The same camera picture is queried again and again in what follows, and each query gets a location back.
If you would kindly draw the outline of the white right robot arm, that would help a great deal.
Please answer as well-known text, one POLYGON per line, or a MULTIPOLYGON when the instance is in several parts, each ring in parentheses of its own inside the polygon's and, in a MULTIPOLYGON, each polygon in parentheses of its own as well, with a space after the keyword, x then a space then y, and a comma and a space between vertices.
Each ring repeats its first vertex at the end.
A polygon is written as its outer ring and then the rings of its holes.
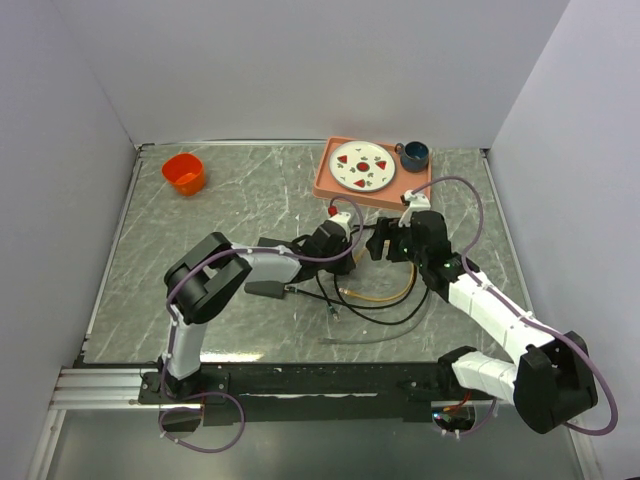
POLYGON ((474 262, 453 250, 440 213, 414 212, 407 221, 383 217, 366 248, 374 260, 412 263, 429 290, 469 316, 508 355, 501 361, 460 347, 442 356, 437 386, 444 396, 483 391, 513 405, 540 434, 597 404, 582 338, 569 332, 560 339, 504 297, 474 262))

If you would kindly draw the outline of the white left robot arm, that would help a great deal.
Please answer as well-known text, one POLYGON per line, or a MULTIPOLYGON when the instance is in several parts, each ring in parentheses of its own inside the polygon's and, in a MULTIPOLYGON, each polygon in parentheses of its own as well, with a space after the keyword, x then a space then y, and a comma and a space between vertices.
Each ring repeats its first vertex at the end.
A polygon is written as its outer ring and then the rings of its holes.
POLYGON ((161 356, 161 385, 174 401, 199 391, 201 349, 207 324, 245 283, 305 282, 321 271, 350 272, 355 263, 349 213, 336 213, 300 244, 245 246, 220 232, 207 235, 165 274, 171 316, 167 349, 161 356))

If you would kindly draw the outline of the black network switch box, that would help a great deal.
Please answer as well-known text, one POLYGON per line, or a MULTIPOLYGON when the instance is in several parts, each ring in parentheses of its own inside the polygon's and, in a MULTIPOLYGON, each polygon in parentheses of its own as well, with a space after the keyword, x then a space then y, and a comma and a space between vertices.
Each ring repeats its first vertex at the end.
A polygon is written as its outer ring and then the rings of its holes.
POLYGON ((243 255, 251 266, 251 272, 244 283, 244 292, 282 299, 285 285, 293 281, 301 270, 300 261, 280 254, 281 251, 292 252, 290 246, 282 240, 260 237, 256 248, 275 249, 276 252, 243 255))

